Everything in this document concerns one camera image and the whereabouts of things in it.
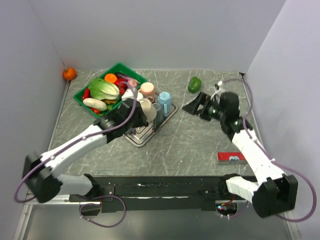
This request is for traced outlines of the cream mug black handle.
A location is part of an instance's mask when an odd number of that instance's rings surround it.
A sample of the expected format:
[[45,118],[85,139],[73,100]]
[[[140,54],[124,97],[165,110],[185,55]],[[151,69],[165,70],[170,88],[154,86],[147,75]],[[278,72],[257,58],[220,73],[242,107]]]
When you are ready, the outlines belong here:
[[152,123],[156,116],[157,116],[157,111],[153,104],[151,103],[150,100],[147,98],[142,98],[139,100],[140,104],[140,119],[142,120],[143,124],[145,126],[148,126],[150,123]]

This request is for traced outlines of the grey blue faceted mug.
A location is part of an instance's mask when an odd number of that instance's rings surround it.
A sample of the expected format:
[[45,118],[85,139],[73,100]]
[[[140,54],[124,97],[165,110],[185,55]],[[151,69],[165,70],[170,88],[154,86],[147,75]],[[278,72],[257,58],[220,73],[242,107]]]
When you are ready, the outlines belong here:
[[152,128],[155,131],[164,121],[164,110],[159,103],[153,103],[153,107],[156,110],[156,116],[152,121]]

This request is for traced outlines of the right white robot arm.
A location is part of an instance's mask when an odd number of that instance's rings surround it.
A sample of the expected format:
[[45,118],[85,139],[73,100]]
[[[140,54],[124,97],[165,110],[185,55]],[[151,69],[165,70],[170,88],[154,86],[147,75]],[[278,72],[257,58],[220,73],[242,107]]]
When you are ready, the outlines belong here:
[[293,210],[296,205],[298,181],[272,164],[258,146],[252,126],[240,116],[240,101],[237,94],[224,92],[219,100],[200,92],[198,96],[182,108],[191,115],[210,121],[220,122],[222,131],[238,148],[254,172],[255,182],[236,173],[220,178],[218,193],[223,199],[237,195],[253,205],[257,215],[266,218]]

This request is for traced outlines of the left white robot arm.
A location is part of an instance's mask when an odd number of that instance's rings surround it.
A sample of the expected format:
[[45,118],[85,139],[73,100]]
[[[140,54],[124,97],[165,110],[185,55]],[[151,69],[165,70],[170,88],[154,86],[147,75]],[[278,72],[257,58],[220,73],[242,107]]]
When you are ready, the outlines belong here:
[[46,203],[58,195],[78,195],[93,201],[100,195],[98,182],[90,174],[65,175],[65,169],[128,130],[148,126],[153,119],[145,103],[129,98],[118,109],[95,120],[85,131],[61,146],[42,154],[28,154],[22,181],[39,203]]

